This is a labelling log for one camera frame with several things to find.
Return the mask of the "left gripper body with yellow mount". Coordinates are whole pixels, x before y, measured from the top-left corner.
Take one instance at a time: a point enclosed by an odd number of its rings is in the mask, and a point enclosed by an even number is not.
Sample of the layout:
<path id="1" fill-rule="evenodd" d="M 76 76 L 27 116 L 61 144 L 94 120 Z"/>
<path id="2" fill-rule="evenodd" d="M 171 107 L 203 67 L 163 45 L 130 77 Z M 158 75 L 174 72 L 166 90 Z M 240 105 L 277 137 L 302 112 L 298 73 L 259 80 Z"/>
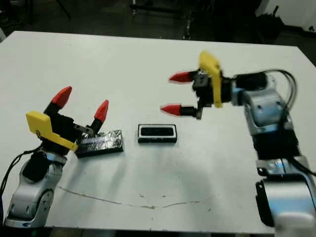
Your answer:
<path id="1" fill-rule="evenodd" d="M 36 111 L 26 113 L 30 131 L 41 140 L 41 149 L 45 152 L 66 155 L 76 151 L 82 134 L 93 134 L 93 129 L 75 124 L 74 120 L 60 114 L 52 117 Z"/>

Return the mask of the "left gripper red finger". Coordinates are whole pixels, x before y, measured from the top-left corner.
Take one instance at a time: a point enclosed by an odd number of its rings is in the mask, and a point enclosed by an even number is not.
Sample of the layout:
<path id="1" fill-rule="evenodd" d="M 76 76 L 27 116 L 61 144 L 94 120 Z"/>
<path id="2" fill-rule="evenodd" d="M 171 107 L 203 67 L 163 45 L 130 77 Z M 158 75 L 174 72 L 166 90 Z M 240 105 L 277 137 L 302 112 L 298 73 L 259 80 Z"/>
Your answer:
<path id="1" fill-rule="evenodd" d="M 49 105 L 44 110 L 47 115 L 57 114 L 68 102 L 70 94 L 72 92 L 72 87 L 67 86 L 61 89 L 51 100 Z"/>
<path id="2" fill-rule="evenodd" d="M 104 121 L 106 120 L 108 107 L 109 107 L 109 101 L 105 100 L 97 109 L 94 115 L 94 121 L 90 125 L 90 128 L 93 130 L 94 134 L 97 134 L 99 132 Z"/>

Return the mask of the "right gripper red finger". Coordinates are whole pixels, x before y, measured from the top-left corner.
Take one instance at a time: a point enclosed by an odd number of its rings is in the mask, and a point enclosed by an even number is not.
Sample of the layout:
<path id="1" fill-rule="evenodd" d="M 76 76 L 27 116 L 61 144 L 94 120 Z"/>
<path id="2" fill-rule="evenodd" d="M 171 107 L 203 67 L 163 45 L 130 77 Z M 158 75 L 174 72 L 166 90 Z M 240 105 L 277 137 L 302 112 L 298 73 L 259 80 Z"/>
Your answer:
<path id="1" fill-rule="evenodd" d="M 181 104 L 165 105 L 160 108 L 163 112 L 174 116 L 196 117 L 197 109 L 193 106 L 182 106 Z"/>
<path id="2" fill-rule="evenodd" d="M 198 71 L 178 72 L 169 78 L 169 82 L 190 83 L 197 74 Z"/>

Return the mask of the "right gripper body with yellow mount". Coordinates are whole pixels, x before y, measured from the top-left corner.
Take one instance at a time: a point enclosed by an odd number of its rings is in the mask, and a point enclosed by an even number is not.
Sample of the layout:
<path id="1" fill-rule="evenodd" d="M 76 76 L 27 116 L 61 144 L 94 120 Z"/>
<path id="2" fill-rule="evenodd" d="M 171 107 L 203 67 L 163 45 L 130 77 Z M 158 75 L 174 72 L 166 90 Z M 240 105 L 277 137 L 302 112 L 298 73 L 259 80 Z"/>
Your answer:
<path id="1" fill-rule="evenodd" d="M 232 99 L 232 81 L 223 77 L 219 60 L 208 51 L 198 57 L 198 70 L 194 75 L 193 91 L 198 98 L 195 118 L 200 120 L 204 108 L 222 108 Z"/>

